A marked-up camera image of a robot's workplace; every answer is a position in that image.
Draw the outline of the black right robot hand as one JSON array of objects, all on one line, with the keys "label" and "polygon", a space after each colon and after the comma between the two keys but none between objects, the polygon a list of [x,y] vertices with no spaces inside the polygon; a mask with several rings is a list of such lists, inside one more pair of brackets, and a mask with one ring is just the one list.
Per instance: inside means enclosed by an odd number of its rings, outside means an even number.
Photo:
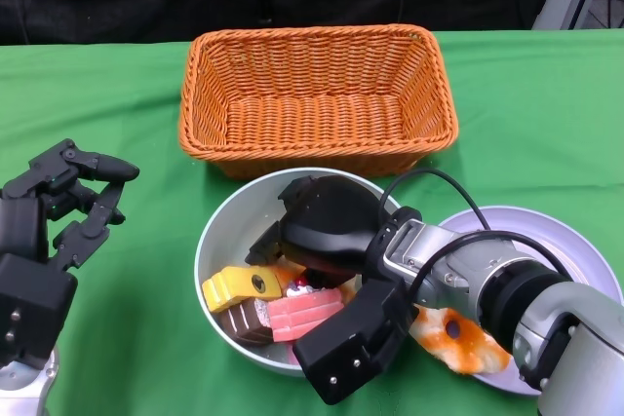
[{"label": "black right robot hand", "polygon": [[278,198],[286,212],[252,244],[248,264],[285,256],[323,287],[362,278],[346,306],[293,345],[319,397],[337,404],[387,369],[417,314],[405,280],[383,263],[397,216],[371,190],[338,175],[297,178]]}]

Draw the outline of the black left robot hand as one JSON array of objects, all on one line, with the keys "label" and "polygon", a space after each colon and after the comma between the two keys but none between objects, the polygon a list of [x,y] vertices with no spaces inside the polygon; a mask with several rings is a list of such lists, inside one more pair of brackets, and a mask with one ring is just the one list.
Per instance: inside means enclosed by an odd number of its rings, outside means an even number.
[{"label": "black left robot hand", "polygon": [[43,369],[81,267],[124,222],[117,208],[139,169],[65,139],[1,189],[1,363]]}]

